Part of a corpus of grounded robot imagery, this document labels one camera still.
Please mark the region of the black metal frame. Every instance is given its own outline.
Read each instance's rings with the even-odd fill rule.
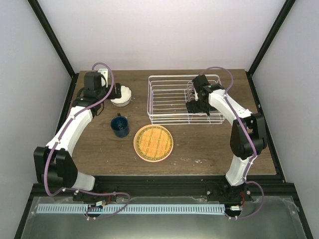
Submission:
[[[259,66],[262,58],[266,54],[269,46],[271,45],[273,39],[275,38],[278,30],[280,29],[282,23],[284,22],[286,16],[288,15],[290,9],[296,0],[286,0],[279,15],[277,16],[271,30],[269,31],[262,47],[260,48],[252,66],[249,71],[246,72],[248,82],[254,97],[254,101],[258,112],[263,114],[262,106],[260,104],[258,94],[253,82],[253,74],[255,73],[257,67]],[[46,16],[44,15],[37,0],[28,0],[32,9],[34,10],[36,16],[38,17],[43,29],[48,35],[52,45],[54,46],[57,54],[59,55],[61,61],[63,62],[66,70],[70,74],[72,80],[68,90],[68,94],[63,106],[62,114],[58,123],[57,131],[62,127],[68,114],[68,110],[71,104],[73,92],[78,79],[78,73],[75,74],[72,66],[70,65],[56,35],[54,34]],[[248,180],[253,180],[258,182],[267,196],[292,196],[295,204],[299,207],[299,216],[303,224],[307,238],[312,239],[312,233],[310,231],[307,219],[305,217],[303,208],[300,204],[298,194],[296,192],[293,183],[285,182],[285,177],[283,170],[281,168],[273,140],[269,133],[268,126],[266,125],[267,136],[268,136],[268,146],[270,153],[274,162],[276,169],[276,175],[258,175],[249,176]],[[218,190],[218,185],[225,180],[223,175],[221,176],[96,176],[96,188],[98,191],[122,191],[129,193],[132,197],[136,196],[203,196],[205,195],[209,201],[219,201],[224,204],[231,204],[237,201],[221,199],[220,195],[210,194],[207,195],[207,191]],[[250,186],[251,196],[260,196],[261,193],[259,188],[256,186]],[[22,219],[18,226],[15,238],[20,238],[23,232],[23,228],[26,222],[26,218],[34,197],[46,196],[43,185],[34,184],[30,197],[27,201]],[[89,195],[79,194],[74,196],[72,192],[66,192],[63,194],[65,197],[73,197],[74,200],[85,201],[85,202],[95,202],[96,197]]]

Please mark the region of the orange plate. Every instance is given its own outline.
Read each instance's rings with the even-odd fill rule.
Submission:
[[[134,149],[147,162],[160,162],[173,150],[173,138],[161,125],[146,125],[134,137]]]

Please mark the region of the mug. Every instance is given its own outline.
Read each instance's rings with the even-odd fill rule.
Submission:
[[[111,128],[114,134],[120,138],[127,136],[130,132],[128,119],[124,116],[121,116],[120,113],[118,113],[117,117],[112,119]]]

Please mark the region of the wooden table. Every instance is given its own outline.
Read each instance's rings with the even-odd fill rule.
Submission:
[[[116,107],[105,102],[100,116],[94,117],[78,140],[73,160],[79,171],[92,175],[218,175],[225,174],[232,160],[229,146],[231,126],[227,121],[214,125],[165,125],[174,140],[172,154],[158,163],[140,159],[134,151],[133,139],[136,132],[151,121],[147,115],[148,76],[198,74],[200,70],[152,70],[115,71],[116,82],[132,90],[132,101],[125,107]],[[256,113],[245,71],[231,70],[235,83],[230,96],[243,107]],[[84,74],[80,72],[73,94],[83,87]],[[221,70],[218,74],[224,86],[230,77]],[[130,134],[118,138],[112,132],[110,122],[117,113],[126,116]],[[275,174],[268,148],[263,150],[251,167],[250,174]]]

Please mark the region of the white dish rack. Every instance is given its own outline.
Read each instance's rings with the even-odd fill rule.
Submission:
[[[218,111],[190,114],[186,102],[195,99],[192,80],[197,75],[149,76],[148,115],[152,124],[221,124],[225,120]],[[216,74],[206,75],[211,84],[220,83]]]

